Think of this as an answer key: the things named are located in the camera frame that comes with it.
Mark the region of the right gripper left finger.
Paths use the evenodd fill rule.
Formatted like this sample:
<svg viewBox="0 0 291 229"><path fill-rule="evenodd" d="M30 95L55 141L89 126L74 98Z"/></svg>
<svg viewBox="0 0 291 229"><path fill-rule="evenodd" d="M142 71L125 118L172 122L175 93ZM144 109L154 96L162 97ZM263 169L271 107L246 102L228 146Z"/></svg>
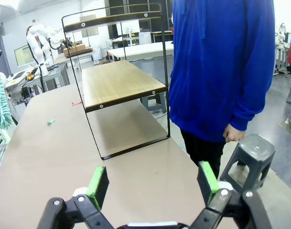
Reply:
<svg viewBox="0 0 291 229"><path fill-rule="evenodd" d="M84 223L89 229L113 228L101 212L108 185L106 167L96 167L85 194L67 201L57 197L48 200L38 228L72 229L79 223Z"/></svg>

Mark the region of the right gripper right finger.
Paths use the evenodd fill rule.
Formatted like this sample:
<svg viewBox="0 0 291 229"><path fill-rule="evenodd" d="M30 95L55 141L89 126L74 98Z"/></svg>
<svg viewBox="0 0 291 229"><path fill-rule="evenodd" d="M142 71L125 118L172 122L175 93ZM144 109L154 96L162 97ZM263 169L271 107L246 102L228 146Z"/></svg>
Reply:
<svg viewBox="0 0 291 229"><path fill-rule="evenodd" d="M199 162L197 181L205 202L191 229L216 229L223 218L232 218L239 229L271 229L271 223L256 190L241 194L221 187L208 162Z"/></svg>

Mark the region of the person's left hand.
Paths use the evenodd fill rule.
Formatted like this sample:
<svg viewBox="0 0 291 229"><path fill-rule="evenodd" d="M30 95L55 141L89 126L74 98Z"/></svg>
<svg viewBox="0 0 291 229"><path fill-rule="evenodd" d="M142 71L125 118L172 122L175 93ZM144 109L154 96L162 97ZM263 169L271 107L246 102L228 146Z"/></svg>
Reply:
<svg viewBox="0 0 291 229"><path fill-rule="evenodd" d="M246 131L241 131L228 124L223 132L226 143L237 142L245 137Z"/></svg>

